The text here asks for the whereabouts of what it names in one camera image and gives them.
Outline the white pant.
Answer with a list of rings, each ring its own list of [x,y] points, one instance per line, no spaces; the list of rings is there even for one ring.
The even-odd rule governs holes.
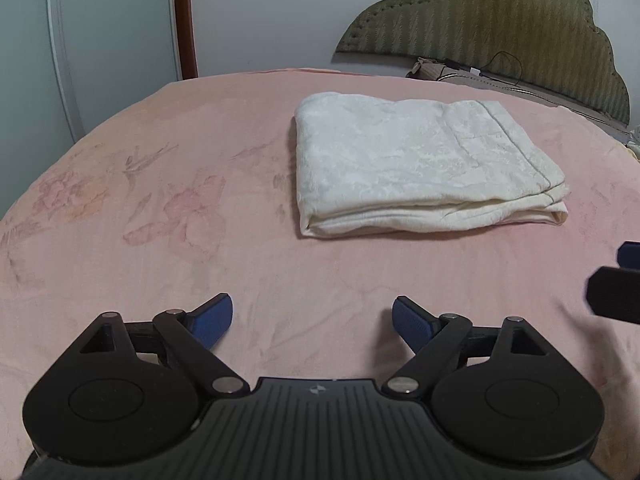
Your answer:
[[[561,168],[497,101],[389,101],[336,92],[299,103],[296,202],[303,235],[560,226]]]

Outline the white pillow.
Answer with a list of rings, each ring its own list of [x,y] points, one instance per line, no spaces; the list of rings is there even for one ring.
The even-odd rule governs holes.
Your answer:
[[[634,154],[635,159],[640,160],[640,131],[638,128],[631,131],[626,149]]]

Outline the pink floral bed sheet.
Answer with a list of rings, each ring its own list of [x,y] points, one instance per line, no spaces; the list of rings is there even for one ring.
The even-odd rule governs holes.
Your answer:
[[[103,311],[147,321],[218,292],[234,303],[217,356],[262,376],[384,379],[408,350],[390,325],[405,295],[478,325],[519,315],[599,390],[594,460],[639,472],[639,330],[593,316],[590,274],[639,236],[639,165],[586,118],[503,96],[563,170],[562,226],[314,240],[298,235],[294,110],[317,92],[476,99],[473,88],[322,70],[194,79],[128,107],[73,146],[1,221],[1,474],[32,445],[29,389]]]

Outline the olive padded headboard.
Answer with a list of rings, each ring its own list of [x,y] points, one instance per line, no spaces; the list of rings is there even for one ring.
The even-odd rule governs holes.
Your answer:
[[[630,119],[628,89],[589,0],[381,0],[336,50],[486,68]]]

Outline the beige cloth at headboard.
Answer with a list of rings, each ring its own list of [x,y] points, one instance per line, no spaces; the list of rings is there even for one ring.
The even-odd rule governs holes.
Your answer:
[[[455,62],[434,60],[434,58],[418,58],[412,69],[406,73],[406,78],[427,81],[453,81],[454,79],[468,79],[470,71]]]

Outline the white wardrobe door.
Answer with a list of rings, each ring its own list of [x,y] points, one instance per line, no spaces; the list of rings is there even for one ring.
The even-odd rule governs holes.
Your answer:
[[[172,0],[1,0],[1,208],[180,77]]]

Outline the brown wooden door frame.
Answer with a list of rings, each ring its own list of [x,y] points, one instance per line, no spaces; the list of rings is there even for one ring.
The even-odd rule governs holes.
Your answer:
[[[181,77],[183,79],[198,78],[192,0],[174,0],[174,12]]]

